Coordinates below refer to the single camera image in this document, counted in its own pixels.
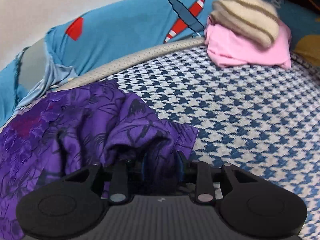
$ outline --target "beige striped beanie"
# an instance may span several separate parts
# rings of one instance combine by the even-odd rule
[[[216,0],[211,18],[235,33],[270,47],[278,37],[278,15],[273,5],[263,0]]]

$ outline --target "pink cloth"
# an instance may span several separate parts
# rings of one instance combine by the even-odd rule
[[[219,67],[257,64],[291,68],[289,51],[291,31],[282,21],[279,21],[279,36],[266,50],[262,50],[253,41],[235,34],[220,24],[213,24],[210,18],[204,36],[206,37],[204,44],[208,45],[208,55]]]

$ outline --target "purple cloth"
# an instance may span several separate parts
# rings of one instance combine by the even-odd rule
[[[21,239],[15,208],[27,193],[91,163],[113,164],[147,154],[153,180],[189,158],[197,129],[158,119],[115,81],[53,92],[16,116],[0,135],[0,239]]]

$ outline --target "gray ribbed surface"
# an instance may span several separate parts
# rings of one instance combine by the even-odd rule
[[[103,221],[76,240],[252,240],[231,231],[209,206],[188,196],[136,196],[110,208]],[[285,240],[299,240],[297,236]]]

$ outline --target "blue and white houndstooth fabric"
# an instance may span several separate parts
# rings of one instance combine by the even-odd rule
[[[235,165],[300,196],[303,239],[320,239],[320,73],[292,62],[221,69],[205,47],[165,55],[116,79],[160,118],[199,128],[193,158]]]

